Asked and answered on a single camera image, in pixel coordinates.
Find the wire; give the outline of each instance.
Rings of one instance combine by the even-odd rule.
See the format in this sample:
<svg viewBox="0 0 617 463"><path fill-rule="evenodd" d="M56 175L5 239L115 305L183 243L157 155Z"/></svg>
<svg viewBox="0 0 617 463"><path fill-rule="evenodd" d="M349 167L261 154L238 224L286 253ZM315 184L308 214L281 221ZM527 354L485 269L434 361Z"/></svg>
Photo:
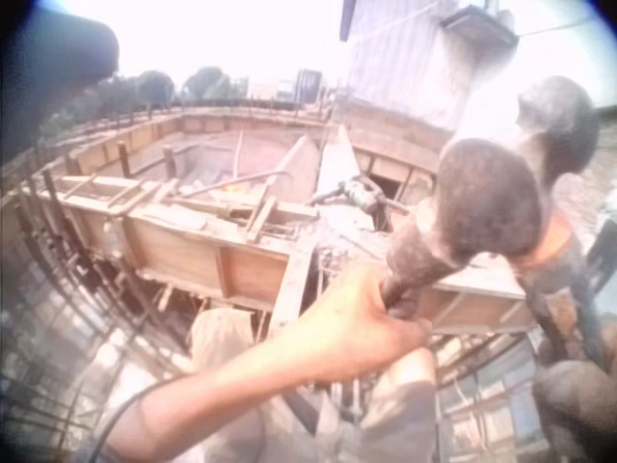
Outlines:
<svg viewBox="0 0 617 463"><path fill-rule="evenodd" d="M180 375L175 378L171 378L166 381L161 381L160 383L156 383L151 386L148 386L147 388L143 389L142 391L139 391L134 396L129 398L125 403L123 403L121 407L118 410L116 410L116 413L105 424L105 427L101 431L98 438L96 438L96 442L94 443L94 448L92 452L90 453L90 457L87 460L88 463L96 463L96 460L98 459L98 456L100 455L100 452L103 446L105 445L105 442L107 442L107 438L109 437L109 434L112 432L116 424L118 424L118 421L120 420L122 415L124 415L124 412L126 412L126 410L128 410L128 408L131 405L133 405L138 400L141 400L145 395L147 395L151 391L154 391L155 389L159 387L166 386L170 383L173 383L174 381L178 379L185 378L186 376L187 375Z"/></svg>
<svg viewBox="0 0 617 463"><path fill-rule="evenodd" d="M554 27L549 27L547 29L540 29L538 31L526 32L524 34L519 34L519 37L535 36L536 34L544 34L545 32L559 31L562 29L570 29L572 27L577 27L577 26L580 26L581 24L585 24L587 22L593 21L596 18L597 17L594 14L589 14L583 19L579 19L578 21L571 22L569 24L562 24L561 26L554 26Z"/></svg>

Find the wooden post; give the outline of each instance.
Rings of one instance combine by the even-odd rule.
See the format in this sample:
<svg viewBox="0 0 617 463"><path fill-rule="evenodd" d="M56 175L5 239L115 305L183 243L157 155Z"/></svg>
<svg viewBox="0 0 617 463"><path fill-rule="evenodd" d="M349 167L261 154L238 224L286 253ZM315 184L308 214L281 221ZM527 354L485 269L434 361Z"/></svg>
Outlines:
<svg viewBox="0 0 617 463"><path fill-rule="evenodd" d="M124 178L131 177L131 168L128 164L128 151L126 150L125 142L118 142L118 154L120 155L120 163L122 166L122 176Z"/></svg>
<svg viewBox="0 0 617 463"><path fill-rule="evenodd" d="M172 179L177 177L177 171L174 161L174 151L169 145L163 147L163 157L165 158L165 170L167 171L167 178Z"/></svg>

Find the tree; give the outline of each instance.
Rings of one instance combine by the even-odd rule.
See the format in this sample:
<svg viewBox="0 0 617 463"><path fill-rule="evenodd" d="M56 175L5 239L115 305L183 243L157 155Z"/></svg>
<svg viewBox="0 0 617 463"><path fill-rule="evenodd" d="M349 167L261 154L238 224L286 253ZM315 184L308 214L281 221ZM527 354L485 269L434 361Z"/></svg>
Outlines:
<svg viewBox="0 0 617 463"><path fill-rule="evenodd" d="M219 68L201 68L186 80L184 88L192 99L213 97L208 95L207 92L213 86L216 86L223 77L226 76Z"/></svg>
<svg viewBox="0 0 617 463"><path fill-rule="evenodd" d="M141 100L151 108L158 105L169 109L174 95L174 81L165 72L147 70L137 78L138 92Z"/></svg>

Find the hammer head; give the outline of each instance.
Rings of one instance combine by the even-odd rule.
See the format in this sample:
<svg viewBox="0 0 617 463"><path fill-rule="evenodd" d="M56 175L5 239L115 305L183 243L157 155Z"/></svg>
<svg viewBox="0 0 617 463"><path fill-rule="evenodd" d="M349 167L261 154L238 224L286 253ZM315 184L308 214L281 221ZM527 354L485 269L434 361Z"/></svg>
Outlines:
<svg viewBox="0 0 617 463"><path fill-rule="evenodd" d="M537 135L545 150L545 180L581 172L591 160L600 133L598 115L585 90L563 76L546 78L519 95L517 124Z"/></svg>

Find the metal rod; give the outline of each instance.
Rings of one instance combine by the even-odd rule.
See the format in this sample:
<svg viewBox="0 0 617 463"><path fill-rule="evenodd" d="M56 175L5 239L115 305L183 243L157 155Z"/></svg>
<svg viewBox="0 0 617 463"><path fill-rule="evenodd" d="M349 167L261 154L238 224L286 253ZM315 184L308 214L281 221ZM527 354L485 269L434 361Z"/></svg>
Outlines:
<svg viewBox="0 0 617 463"><path fill-rule="evenodd" d="M230 180L220 181L220 182L214 183L212 185L204 186L203 188L200 188L199 190L194 190L194 191L190 191L188 193L184 193L182 195L179 195L178 197L179 198L190 198L192 196L196 196L196 195L199 195L201 193L205 193L206 191L217 190L217 189L223 188L225 186L234 185L236 183L242 183L243 181L258 180L260 178L271 177L271 176L283 176L283 175L292 177L292 175L289 172L287 172L287 171L268 171L268 172L262 172L260 174L251 174L249 176L232 178Z"/></svg>

